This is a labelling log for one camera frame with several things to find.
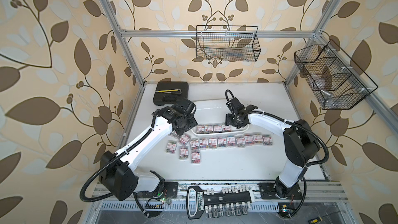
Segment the fifteenth paper clip box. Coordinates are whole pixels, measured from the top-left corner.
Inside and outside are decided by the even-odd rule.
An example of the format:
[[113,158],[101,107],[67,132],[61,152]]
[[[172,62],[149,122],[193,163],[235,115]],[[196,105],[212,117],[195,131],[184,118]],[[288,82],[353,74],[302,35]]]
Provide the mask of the fifteenth paper clip box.
[[201,153],[199,151],[194,151],[191,153],[191,163],[192,164],[201,163]]

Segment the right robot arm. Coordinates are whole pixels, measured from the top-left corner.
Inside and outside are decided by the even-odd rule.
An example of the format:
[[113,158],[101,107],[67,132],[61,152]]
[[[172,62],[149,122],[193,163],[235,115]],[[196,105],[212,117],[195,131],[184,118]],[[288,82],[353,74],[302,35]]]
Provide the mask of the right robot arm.
[[226,114],[226,124],[243,128],[247,125],[256,125],[271,131],[284,139],[287,161],[280,175],[275,179],[271,190],[280,199],[287,199],[303,182],[302,199],[294,209],[282,207],[279,216],[283,219],[292,219],[302,208],[307,195],[307,180],[305,173],[311,166],[321,165],[328,161],[329,151],[325,142],[316,135],[309,124],[300,119],[292,121],[276,115],[259,111],[254,105],[244,106],[231,90],[225,92],[226,106],[230,110]]

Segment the eleventh paper clip box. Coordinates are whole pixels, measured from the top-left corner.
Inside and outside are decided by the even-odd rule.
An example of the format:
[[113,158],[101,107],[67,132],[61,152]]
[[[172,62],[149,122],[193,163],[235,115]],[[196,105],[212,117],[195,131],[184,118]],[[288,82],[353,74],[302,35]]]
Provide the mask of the eleventh paper clip box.
[[273,139],[270,134],[262,135],[262,138],[263,138],[264,146],[272,146],[273,145]]

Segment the fourteenth paper clip box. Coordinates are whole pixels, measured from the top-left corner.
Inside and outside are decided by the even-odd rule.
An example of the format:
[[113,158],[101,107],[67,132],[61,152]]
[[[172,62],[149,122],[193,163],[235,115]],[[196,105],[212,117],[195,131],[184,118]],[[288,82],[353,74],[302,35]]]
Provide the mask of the fourteenth paper clip box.
[[187,160],[189,158],[189,148],[186,146],[179,147],[178,155],[179,160]]

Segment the thirteenth paper clip box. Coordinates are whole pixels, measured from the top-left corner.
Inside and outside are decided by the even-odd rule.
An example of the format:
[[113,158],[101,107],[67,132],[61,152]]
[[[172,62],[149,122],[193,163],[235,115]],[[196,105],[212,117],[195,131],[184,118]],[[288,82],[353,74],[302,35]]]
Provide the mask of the thirteenth paper clip box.
[[177,149],[177,143],[174,141],[169,141],[166,146],[166,152],[170,154],[174,154]]

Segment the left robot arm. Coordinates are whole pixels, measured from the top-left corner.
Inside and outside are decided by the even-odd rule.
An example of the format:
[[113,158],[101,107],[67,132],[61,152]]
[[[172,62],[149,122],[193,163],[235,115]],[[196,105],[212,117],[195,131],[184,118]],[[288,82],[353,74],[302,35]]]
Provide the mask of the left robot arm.
[[[197,126],[194,117],[196,105],[187,98],[179,98],[172,106],[166,106],[152,113],[152,121],[141,134],[124,147],[112,153],[105,152],[100,168],[84,183],[79,197],[86,203],[116,197],[124,201],[138,192],[164,191],[164,178],[155,171],[135,173],[144,156],[163,138],[176,132],[179,136]],[[87,197],[86,191],[96,179],[109,191],[99,197]]]

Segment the sixteenth paper clip box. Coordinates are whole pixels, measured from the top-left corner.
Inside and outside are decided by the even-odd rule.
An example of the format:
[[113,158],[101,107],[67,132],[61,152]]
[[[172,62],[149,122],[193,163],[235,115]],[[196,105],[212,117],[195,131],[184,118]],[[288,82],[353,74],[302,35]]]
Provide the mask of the sixteenth paper clip box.
[[231,128],[230,125],[224,124],[224,125],[222,125],[222,131],[223,131],[223,132],[231,132],[231,131],[232,131],[232,128]]

